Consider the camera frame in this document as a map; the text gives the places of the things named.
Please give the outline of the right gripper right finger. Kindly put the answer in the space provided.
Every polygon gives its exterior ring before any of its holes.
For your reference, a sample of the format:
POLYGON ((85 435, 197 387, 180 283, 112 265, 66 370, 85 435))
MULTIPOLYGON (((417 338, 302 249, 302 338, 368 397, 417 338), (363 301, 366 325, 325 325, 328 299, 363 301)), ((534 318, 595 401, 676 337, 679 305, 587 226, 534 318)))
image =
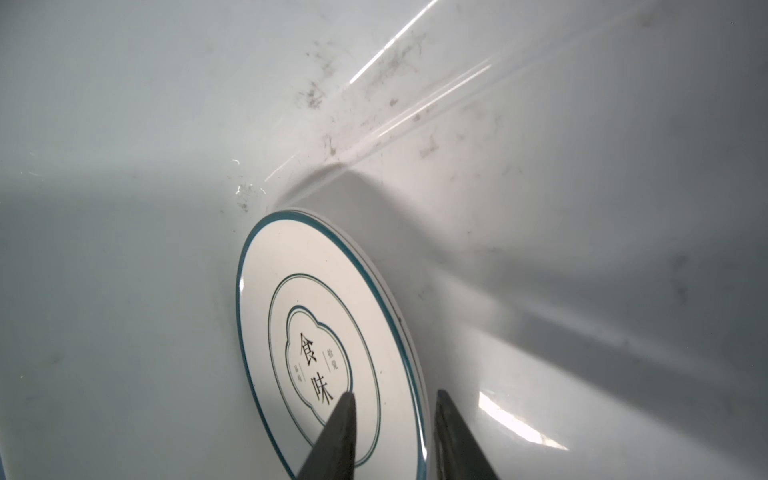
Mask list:
POLYGON ((446 390, 437 391, 433 424, 438 479, 499 479, 446 390))

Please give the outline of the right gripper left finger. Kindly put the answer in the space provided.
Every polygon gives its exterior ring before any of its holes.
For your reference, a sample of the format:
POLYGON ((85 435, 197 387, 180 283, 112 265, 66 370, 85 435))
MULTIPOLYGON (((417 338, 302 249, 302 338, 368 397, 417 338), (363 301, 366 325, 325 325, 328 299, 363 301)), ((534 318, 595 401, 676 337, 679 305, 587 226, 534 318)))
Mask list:
POLYGON ((297 475, 299 480, 352 480, 357 443, 357 409, 352 392, 341 395, 297 475))

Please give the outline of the white plate with emblem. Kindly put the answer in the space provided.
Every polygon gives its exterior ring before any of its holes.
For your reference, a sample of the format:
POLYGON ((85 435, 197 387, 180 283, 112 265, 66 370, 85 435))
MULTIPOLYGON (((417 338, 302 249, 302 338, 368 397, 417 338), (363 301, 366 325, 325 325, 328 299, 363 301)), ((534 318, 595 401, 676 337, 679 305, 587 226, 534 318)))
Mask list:
POLYGON ((266 434, 296 478, 353 394, 358 479, 428 475, 429 402, 411 335, 372 260, 303 209, 266 215, 238 261, 237 326, 266 434))

